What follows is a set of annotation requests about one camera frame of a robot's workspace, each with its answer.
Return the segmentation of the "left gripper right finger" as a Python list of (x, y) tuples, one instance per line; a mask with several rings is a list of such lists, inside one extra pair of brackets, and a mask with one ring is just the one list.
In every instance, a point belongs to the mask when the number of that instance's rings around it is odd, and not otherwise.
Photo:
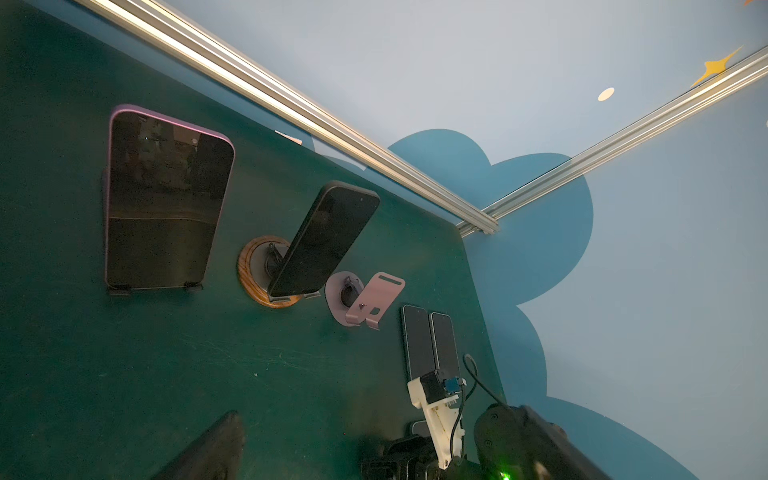
[(530, 406), (522, 406), (520, 411), (525, 457), (534, 479), (610, 479), (557, 425)]

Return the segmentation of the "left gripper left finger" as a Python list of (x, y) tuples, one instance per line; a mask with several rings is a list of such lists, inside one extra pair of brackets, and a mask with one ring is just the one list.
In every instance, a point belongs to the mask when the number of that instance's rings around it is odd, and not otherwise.
[(228, 411), (159, 470), (153, 479), (236, 479), (244, 445), (243, 419), (238, 411)]

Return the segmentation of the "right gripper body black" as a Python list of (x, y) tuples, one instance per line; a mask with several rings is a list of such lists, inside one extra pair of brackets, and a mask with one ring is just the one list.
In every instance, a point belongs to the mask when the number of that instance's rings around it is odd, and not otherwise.
[(361, 478), (365, 480), (432, 480), (440, 477), (433, 442), (419, 435), (390, 442), (382, 455), (363, 460), (360, 470)]

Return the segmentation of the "blue phone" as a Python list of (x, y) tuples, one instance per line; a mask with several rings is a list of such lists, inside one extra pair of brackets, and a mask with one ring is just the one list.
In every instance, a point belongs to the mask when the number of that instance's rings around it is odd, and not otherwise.
[(432, 330), (423, 308), (404, 305), (401, 319), (408, 379), (414, 380), (437, 369)]

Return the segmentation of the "white-edged phone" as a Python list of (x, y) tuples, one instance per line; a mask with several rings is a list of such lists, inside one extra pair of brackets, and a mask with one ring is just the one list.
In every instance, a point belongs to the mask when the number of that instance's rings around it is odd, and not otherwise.
[(453, 322), (449, 315), (439, 312), (430, 314), (436, 366), (448, 377), (460, 376)]

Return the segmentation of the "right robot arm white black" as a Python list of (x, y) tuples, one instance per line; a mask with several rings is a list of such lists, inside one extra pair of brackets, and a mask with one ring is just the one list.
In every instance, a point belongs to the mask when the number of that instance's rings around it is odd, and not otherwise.
[(361, 462), (364, 479), (603, 479), (562, 432), (527, 406), (494, 405), (474, 428), (478, 460), (456, 457), (442, 469), (430, 438), (394, 441)]

